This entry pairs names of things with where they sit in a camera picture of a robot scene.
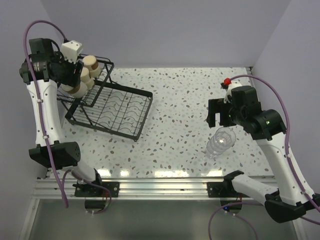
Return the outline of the clear plastic cup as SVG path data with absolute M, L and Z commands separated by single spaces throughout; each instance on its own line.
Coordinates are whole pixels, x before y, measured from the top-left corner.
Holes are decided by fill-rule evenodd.
M 229 149 L 234 143 L 229 138 L 212 137 L 207 143 L 207 149 L 210 152 L 224 152 Z
M 206 145 L 205 156 L 209 159 L 213 159 L 214 157 L 221 155 L 225 151 L 225 147 L 222 147 L 220 145 L 211 145 L 210 143 L 208 143 Z
M 232 147 L 236 139 L 235 132 L 229 127 L 221 127 L 214 134 L 214 141 L 223 147 Z

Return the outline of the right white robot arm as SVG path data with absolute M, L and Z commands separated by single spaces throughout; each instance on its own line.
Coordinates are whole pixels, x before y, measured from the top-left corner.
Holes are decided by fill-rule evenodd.
M 304 179 L 292 152 L 286 152 L 288 131 L 281 115 L 273 109 L 262 110 L 254 87 L 230 87 L 224 98 L 210 99 L 206 121 L 211 128 L 216 125 L 216 114 L 221 126 L 239 125 L 251 135 L 277 181 L 277 187 L 272 187 L 236 170 L 224 176 L 222 193 L 231 197 L 241 193 L 256 200 L 277 223 L 301 218 L 320 205 L 320 195 Z

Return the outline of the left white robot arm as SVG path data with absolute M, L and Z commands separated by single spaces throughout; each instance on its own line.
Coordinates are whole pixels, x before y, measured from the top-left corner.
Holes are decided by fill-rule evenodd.
M 80 42 L 65 40 L 60 48 L 49 38 L 29 40 L 31 54 L 27 54 L 19 74 L 31 97 L 35 124 L 35 148 L 29 149 L 29 156 L 38 164 L 53 170 L 71 170 L 92 196 L 103 193 L 104 184 L 98 171 L 81 159 L 77 142 L 68 142 L 60 123 L 57 91 L 86 91 L 81 82 L 84 64 L 79 61 L 83 50 Z

